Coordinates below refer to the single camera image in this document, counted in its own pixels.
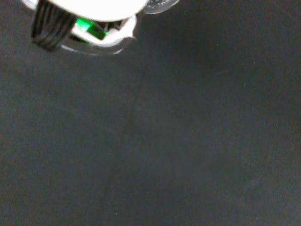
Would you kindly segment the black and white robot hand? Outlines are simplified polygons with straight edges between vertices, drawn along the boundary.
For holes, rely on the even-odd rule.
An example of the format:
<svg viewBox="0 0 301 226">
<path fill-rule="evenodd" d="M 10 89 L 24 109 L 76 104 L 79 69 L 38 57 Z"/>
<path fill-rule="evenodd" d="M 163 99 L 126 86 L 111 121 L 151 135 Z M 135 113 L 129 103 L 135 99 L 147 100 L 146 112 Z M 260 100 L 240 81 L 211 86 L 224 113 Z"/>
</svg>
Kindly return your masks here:
<svg viewBox="0 0 301 226">
<path fill-rule="evenodd" d="M 48 52 L 63 48 L 115 55 L 136 37 L 146 0 L 23 0 L 32 16 L 30 39 Z"/>
</svg>

